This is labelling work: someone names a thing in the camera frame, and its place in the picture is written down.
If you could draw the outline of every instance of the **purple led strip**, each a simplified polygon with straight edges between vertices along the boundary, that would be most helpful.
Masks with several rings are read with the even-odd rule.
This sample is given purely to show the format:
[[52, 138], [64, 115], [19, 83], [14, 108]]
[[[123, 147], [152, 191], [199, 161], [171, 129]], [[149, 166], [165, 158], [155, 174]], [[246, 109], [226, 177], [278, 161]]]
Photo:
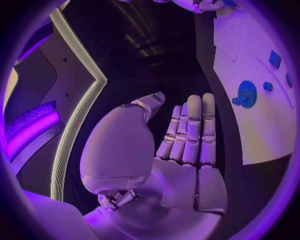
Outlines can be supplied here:
[[18, 132], [14, 137], [10, 139], [6, 146], [6, 154], [10, 159], [17, 152], [19, 152], [26, 144], [28, 144], [32, 139], [37, 137], [43, 131], [52, 127], [60, 121], [60, 115], [57, 111], [43, 115], [36, 121], [32, 122], [20, 132]]

